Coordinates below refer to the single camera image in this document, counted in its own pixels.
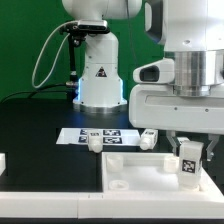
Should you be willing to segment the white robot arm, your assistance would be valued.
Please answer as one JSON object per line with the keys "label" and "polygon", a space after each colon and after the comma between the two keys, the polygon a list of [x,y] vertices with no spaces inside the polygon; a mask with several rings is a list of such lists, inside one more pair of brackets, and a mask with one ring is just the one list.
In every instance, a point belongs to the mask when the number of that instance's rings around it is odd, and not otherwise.
{"label": "white robot arm", "polygon": [[[224,0],[62,0],[87,40],[75,101],[97,111],[129,108],[136,128],[224,134]],[[133,22],[135,86],[123,95],[117,64],[123,37],[110,20]]]}

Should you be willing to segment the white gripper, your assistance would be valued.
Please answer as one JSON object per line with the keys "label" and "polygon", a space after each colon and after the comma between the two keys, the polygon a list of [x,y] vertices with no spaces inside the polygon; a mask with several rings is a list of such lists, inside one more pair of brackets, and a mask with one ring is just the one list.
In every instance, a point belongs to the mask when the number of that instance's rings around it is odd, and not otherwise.
{"label": "white gripper", "polygon": [[138,84],[130,94],[129,120],[136,128],[167,130],[174,155],[179,147],[175,131],[208,133],[211,161],[219,135],[224,135],[224,85],[212,87],[207,97],[178,97],[168,85]]}

